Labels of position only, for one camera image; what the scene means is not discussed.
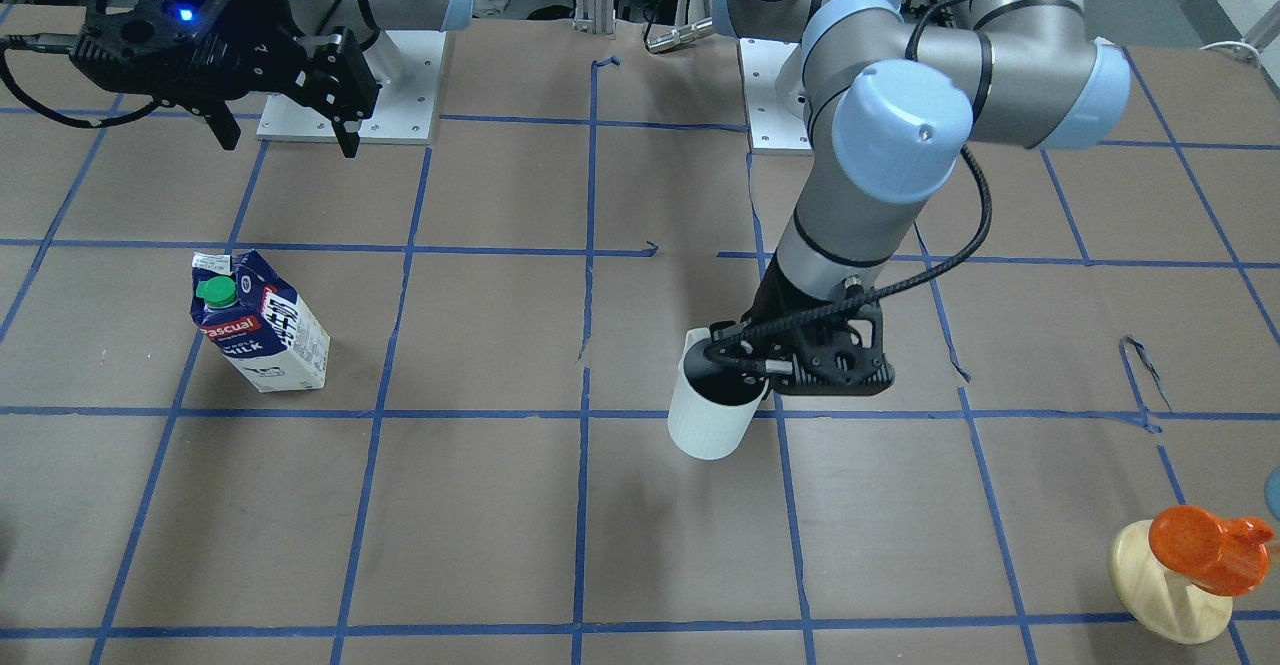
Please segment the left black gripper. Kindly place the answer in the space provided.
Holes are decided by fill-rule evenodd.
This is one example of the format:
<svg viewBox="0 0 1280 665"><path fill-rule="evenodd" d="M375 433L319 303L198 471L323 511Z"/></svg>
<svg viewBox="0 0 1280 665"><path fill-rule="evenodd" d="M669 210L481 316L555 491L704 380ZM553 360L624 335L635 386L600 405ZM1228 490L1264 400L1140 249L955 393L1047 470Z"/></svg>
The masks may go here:
<svg viewBox="0 0 1280 665"><path fill-rule="evenodd" d="M748 338L754 349L771 361L791 361L794 373L774 375L776 386L863 386L867 381L867 350L861 338L847 326L850 315L812 320L796 326L805 311L824 308L828 301L814 299L792 285L780 265L769 265L755 299L744 315L748 326L767 326L774 320L790 322L778 332ZM762 364L755 356L728 341L707 340L700 345L700 379L714 382L762 382Z"/></svg>

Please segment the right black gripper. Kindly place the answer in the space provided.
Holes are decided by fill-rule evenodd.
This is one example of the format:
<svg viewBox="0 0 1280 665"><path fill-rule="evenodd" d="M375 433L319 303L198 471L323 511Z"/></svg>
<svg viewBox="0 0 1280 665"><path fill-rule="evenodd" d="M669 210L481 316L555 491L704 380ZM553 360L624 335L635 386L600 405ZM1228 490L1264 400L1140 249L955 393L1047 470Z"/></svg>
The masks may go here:
<svg viewBox="0 0 1280 665"><path fill-rule="evenodd" d="M261 69L255 77L256 91L284 95L323 115L343 159L356 159L360 130L375 110L380 84L352 31L297 37L266 55ZM221 150L237 150L241 127L229 110L206 110L205 124Z"/></svg>

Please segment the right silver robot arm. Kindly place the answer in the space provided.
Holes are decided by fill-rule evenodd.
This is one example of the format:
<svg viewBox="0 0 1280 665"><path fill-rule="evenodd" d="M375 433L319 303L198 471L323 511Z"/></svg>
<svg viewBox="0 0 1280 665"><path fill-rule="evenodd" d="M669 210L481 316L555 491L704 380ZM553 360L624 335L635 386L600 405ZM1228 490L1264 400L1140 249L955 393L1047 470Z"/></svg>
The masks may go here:
<svg viewBox="0 0 1280 665"><path fill-rule="evenodd" d="M474 0L138 0L101 37L116 87L198 116L224 150L229 101L262 92L316 113L347 159L396 78L393 29L447 32Z"/></svg>

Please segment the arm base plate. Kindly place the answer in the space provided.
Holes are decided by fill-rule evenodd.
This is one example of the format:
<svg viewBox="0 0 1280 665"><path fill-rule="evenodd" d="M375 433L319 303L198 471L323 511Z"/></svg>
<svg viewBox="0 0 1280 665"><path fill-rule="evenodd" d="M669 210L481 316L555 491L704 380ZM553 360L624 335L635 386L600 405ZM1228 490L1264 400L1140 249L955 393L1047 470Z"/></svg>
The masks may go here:
<svg viewBox="0 0 1280 665"><path fill-rule="evenodd" d="M257 138L340 145L430 145L449 38L436 31L381 31L361 51L349 32L307 37L314 51L300 92L270 95Z"/></svg>
<svg viewBox="0 0 1280 665"><path fill-rule="evenodd" d="M753 153L812 153L804 118L800 46L742 38L739 58Z"/></svg>

